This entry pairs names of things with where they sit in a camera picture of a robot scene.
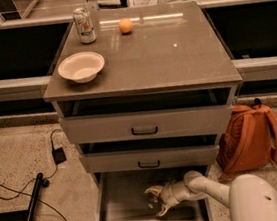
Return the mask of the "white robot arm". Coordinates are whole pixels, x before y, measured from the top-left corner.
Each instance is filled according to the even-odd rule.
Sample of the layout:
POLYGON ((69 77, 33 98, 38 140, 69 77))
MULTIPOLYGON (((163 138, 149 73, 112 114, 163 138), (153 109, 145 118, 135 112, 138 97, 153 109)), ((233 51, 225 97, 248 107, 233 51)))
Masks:
POLYGON ((241 174, 230 186, 206 178, 194 170, 182 181, 151 186, 145 194, 160 205, 158 217, 179 203, 200 200, 204 195, 229 208, 231 221, 277 221, 277 191, 267 181, 254 175, 241 174))

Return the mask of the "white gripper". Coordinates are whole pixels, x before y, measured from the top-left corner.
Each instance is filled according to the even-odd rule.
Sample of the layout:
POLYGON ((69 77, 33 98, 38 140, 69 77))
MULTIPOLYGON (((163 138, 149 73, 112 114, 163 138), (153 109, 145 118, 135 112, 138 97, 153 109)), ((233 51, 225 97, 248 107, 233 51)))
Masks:
POLYGON ((167 183, 166 186, 156 186, 153 185, 150 188, 145 189, 145 194, 151 194, 155 197, 160 197, 162 206, 160 211, 156 214, 158 217, 165 216, 169 212, 171 206, 177 206, 179 203, 188 200, 199 200, 203 193, 196 193, 188 189, 186 184, 183 181, 176 183, 167 183))

